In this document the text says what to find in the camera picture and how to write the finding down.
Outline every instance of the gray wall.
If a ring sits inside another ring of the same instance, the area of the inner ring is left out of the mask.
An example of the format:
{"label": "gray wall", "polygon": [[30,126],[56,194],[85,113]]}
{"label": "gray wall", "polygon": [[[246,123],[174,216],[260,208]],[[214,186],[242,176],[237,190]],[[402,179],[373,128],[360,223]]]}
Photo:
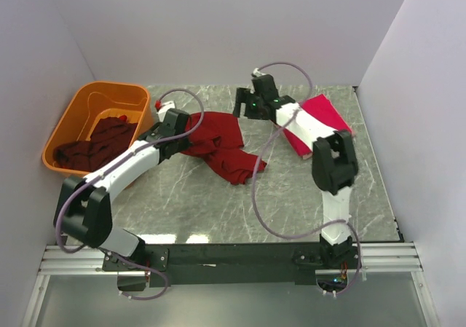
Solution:
{"label": "gray wall", "polygon": [[92,74],[52,0],[0,0],[0,325],[23,318],[62,178],[41,151]]}
{"label": "gray wall", "polygon": [[395,214],[443,326],[466,307],[466,0],[405,0],[359,88]]}
{"label": "gray wall", "polygon": [[[289,60],[359,84],[403,0],[54,0],[99,79],[238,84]],[[280,72],[280,82],[304,83]]]}

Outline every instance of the marble tabletop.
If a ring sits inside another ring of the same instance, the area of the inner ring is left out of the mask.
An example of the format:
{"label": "marble tabletop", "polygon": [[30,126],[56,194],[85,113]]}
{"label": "marble tabletop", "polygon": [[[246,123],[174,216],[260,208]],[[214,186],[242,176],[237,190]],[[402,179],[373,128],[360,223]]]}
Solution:
{"label": "marble tabletop", "polygon": [[[200,96],[206,111],[232,112],[237,86],[185,86]],[[173,86],[149,87],[152,100]],[[305,86],[280,87],[281,95],[299,101]],[[396,241],[399,236],[389,200],[352,87],[316,87],[331,100],[355,131],[359,174],[350,200],[350,221],[361,240]],[[176,92],[179,109],[198,112],[197,102]],[[269,121],[240,118],[246,152],[257,154],[276,129]],[[320,190],[314,185],[310,159],[296,155],[283,136],[265,155],[266,170],[258,177],[257,204],[273,229],[284,234],[306,232],[323,222]],[[201,159],[173,156],[143,174],[112,204],[114,223],[150,243],[276,242],[257,221],[250,199],[250,182],[233,186]],[[303,240],[316,240],[317,235]]]}

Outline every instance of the cloth in bin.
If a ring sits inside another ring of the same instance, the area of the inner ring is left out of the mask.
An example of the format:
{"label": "cloth in bin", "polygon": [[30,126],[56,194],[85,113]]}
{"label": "cloth in bin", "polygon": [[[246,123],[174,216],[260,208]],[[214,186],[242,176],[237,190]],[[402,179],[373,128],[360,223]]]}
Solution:
{"label": "cloth in bin", "polygon": [[[335,130],[346,129],[352,134],[350,126],[341,118],[338,111],[333,107],[332,102],[330,102],[324,94],[320,94],[315,98],[305,101],[301,107],[315,119],[321,121],[324,125],[332,127]],[[293,133],[285,129],[284,134],[298,156],[303,158],[311,156],[311,149]]]}
{"label": "cloth in bin", "polygon": [[90,141],[65,143],[54,150],[54,159],[62,168],[94,172],[128,149],[137,125],[118,117],[101,119]]}
{"label": "cloth in bin", "polygon": [[[200,113],[192,114],[186,130],[193,127]],[[241,150],[244,147],[238,119],[223,112],[205,112],[202,124],[190,136],[192,143],[183,154],[204,159],[208,166],[233,185],[245,184],[253,176],[257,156]],[[266,167],[261,161],[259,171]]]}

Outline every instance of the folded red cloth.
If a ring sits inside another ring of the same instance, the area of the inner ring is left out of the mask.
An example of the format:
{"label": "folded red cloth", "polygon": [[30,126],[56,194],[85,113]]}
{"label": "folded red cloth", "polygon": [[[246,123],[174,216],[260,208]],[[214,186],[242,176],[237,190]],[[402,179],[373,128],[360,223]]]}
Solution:
{"label": "folded red cloth", "polygon": [[[192,114],[186,129],[199,121],[200,113]],[[244,147],[238,119],[223,112],[205,112],[202,124],[190,136],[192,143],[183,154],[200,157],[208,166],[233,185],[245,184],[253,176],[257,156],[241,150]],[[259,171],[266,163],[261,161]]]}
{"label": "folded red cloth", "polygon": [[[332,102],[330,102],[324,94],[320,94],[315,98],[305,101],[301,107],[315,119],[321,121],[324,125],[332,127],[335,130],[346,129],[352,133],[350,126],[341,118],[338,111],[333,107]],[[298,156],[305,157],[312,153],[311,149],[293,133],[286,129],[284,133]]]}
{"label": "folded red cloth", "polygon": [[54,159],[62,168],[93,172],[125,152],[130,146],[137,123],[117,117],[101,119],[90,141],[65,143],[54,150]]}

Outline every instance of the orange bin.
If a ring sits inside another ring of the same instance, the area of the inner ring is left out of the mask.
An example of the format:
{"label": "orange bin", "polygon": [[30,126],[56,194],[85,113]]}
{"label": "orange bin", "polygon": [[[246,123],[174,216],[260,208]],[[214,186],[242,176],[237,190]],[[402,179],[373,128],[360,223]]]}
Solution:
{"label": "orange bin", "polygon": [[146,88],[125,83],[93,82],[78,90],[66,108],[57,127],[42,152],[42,161],[51,170],[65,176],[85,176],[89,172],[60,168],[53,159],[55,148],[64,143],[90,140],[101,118],[127,116],[127,122],[138,123],[133,139],[148,130],[154,120],[150,109],[151,97]]}

